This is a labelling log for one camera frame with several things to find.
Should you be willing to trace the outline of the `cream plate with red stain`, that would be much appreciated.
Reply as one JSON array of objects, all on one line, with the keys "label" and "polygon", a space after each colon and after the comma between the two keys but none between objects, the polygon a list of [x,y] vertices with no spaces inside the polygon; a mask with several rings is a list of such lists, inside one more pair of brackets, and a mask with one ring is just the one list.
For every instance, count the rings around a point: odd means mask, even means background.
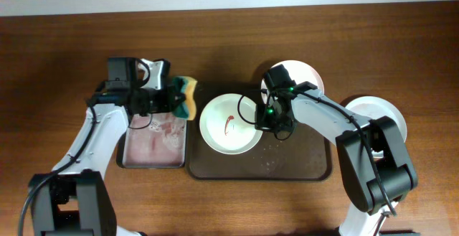
[{"label": "cream plate with red stain", "polygon": [[237,155],[249,151],[259,142],[262,131],[255,129],[253,100],[236,93],[219,95],[201,112],[199,130],[202,138],[217,152]]}]

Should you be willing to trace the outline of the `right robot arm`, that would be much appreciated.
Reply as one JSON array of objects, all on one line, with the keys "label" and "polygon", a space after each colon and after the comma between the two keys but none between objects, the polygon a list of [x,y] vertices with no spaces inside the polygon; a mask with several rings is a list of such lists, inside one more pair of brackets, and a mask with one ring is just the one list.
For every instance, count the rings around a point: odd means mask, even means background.
[{"label": "right robot arm", "polygon": [[418,175],[396,122],[359,115],[329,99],[311,82],[297,83],[284,65],[264,75],[267,100],[255,111],[255,129],[291,136],[299,123],[338,151],[351,206],[339,235],[380,235],[395,207],[418,185]]}]

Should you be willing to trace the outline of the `light blue plate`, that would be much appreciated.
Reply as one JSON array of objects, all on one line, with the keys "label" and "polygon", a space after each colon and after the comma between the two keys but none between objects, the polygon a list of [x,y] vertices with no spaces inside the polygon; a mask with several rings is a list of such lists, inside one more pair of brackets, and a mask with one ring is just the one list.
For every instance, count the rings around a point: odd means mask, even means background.
[{"label": "light blue plate", "polygon": [[403,140],[407,140],[407,123],[404,116],[389,101],[375,96],[361,96],[351,100],[345,108],[371,119],[378,119],[383,116],[391,118],[397,124]]}]

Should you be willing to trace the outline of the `green yellow sponge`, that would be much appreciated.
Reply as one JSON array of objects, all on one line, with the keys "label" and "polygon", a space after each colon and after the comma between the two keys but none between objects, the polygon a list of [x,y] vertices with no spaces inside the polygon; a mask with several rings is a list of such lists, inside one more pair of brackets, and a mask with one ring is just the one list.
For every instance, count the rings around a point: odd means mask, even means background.
[{"label": "green yellow sponge", "polygon": [[197,106],[194,101],[194,91],[197,86],[197,81],[188,76],[176,76],[173,77],[172,84],[176,91],[176,96],[174,98],[176,106],[173,107],[172,113],[177,118],[188,121],[194,120],[197,114]]}]

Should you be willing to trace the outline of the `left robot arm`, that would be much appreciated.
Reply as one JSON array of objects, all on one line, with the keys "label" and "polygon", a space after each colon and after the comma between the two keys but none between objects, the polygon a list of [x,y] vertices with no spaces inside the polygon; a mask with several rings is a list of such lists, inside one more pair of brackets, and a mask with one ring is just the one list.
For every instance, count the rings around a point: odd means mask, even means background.
[{"label": "left robot arm", "polygon": [[122,228],[104,177],[132,115],[174,110],[186,99],[186,80],[168,79],[165,59],[108,59],[108,78],[87,100],[85,121],[71,147],[47,174],[35,174],[22,207],[18,233],[31,213],[35,235],[132,235]]}]

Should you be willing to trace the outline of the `pink plate with red stain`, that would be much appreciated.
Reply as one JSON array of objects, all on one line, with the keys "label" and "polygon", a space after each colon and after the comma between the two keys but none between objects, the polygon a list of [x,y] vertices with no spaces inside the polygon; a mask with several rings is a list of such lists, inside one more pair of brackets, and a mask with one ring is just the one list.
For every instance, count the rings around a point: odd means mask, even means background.
[{"label": "pink plate with red stain", "polygon": [[298,85],[302,82],[310,82],[322,93],[325,93],[321,76],[310,65],[298,60],[284,60],[273,65],[270,70],[281,65],[288,71],[291,80],[294,80]]}]

